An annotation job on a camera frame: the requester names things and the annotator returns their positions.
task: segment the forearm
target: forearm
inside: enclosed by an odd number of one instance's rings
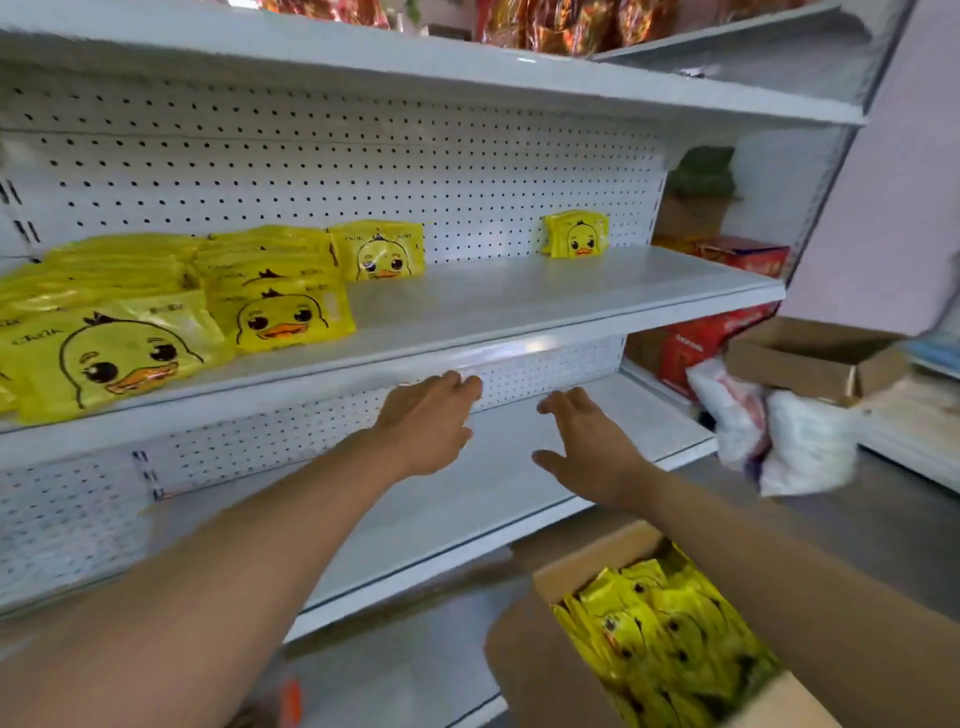
[[[0,664],[5,725],[224,723],[394,481],[366,455],[335,449],[229,508]]]
[[[678,476],[633,489],[845,728],[943,726],[960,715],[960,626]]]

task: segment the duck beak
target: duck beak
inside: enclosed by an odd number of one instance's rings
[[[141,389],[157,386],[164,379],[169,379],[177,373],[178,364],[172,361],[162,367],[143,367],[134,369],[120,381],[108,384],[106,389],[112,395],[124,395]]]
[[[303,333],[308,328],[310,328],[308,324],[277,324],[275,327],[265,328],[257,336],[261,339],[282,339],[286,336]]]

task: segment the duck eye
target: duck eye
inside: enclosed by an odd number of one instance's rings
[[[117,365],[108,361],[98,361],[84,369],[84,376],[97,384],[113,381],[120,374]]]
[[[150,352],[150,358],[154,361],[173,361],[177,358],[177,347],[173,344],[157,344]]]

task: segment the right arm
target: right arm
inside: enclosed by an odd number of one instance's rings
[[[647,462],[583,389],[540,413],[566,456],[534,462],[675,541],[844,728],[960,723],[960,625]]]

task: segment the red box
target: red box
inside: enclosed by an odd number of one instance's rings
[[[694,243],[693,254],[705,260],[739,268],[741,271],[759,273],[778,279],[783,273],[790,248],[786,245],[771,245],[745,237],[718,235],[710,240]]]
[[[776,310],[776,303],[762,303],[667,327],[670,335],[663,342],[658,378],[685,397],[697,401],[686,381],[686,370],[715,356],[727,339],[770,318]]]

